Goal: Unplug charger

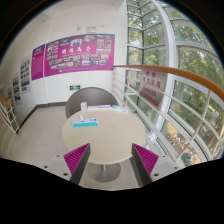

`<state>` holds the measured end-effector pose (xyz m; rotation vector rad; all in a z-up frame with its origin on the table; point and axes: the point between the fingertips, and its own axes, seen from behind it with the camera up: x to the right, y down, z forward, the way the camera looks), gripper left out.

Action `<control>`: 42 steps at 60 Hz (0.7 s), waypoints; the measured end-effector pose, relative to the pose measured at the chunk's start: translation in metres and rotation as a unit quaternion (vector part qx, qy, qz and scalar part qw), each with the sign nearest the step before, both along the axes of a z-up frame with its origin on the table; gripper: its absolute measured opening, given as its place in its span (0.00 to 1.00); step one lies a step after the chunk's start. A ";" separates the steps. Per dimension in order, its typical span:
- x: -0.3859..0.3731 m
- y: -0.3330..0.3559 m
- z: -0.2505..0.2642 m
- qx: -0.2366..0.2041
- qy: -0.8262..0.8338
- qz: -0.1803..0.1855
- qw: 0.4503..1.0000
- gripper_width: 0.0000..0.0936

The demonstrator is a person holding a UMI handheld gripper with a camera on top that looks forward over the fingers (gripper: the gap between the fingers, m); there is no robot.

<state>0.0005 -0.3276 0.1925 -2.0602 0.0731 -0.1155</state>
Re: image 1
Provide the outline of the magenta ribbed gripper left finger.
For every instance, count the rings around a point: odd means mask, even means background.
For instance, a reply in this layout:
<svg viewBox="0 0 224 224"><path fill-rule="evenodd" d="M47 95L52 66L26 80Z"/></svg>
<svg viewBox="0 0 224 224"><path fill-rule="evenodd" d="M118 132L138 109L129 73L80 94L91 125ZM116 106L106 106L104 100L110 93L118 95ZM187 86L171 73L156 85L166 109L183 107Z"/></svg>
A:
<svg viewBox="0 0 224 224"><path fill-rule="evenodd" d="M66 165L71 172L72 183L80 183L90 154L90 144L85 144L64 155Z"/></svg>

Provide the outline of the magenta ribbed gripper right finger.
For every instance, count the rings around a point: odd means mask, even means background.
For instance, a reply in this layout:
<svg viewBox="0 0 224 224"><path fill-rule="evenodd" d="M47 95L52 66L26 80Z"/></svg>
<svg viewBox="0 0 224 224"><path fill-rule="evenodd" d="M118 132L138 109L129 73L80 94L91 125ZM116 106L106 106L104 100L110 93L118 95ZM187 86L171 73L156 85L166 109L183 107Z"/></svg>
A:
<svg viewBox="0 0 224 224"><path fill-rule="evenodd" d="M136 179L140 186L145 186L152 182L150 175L157 163L159 156L144 147L132 144L131 165Z"/></svg>

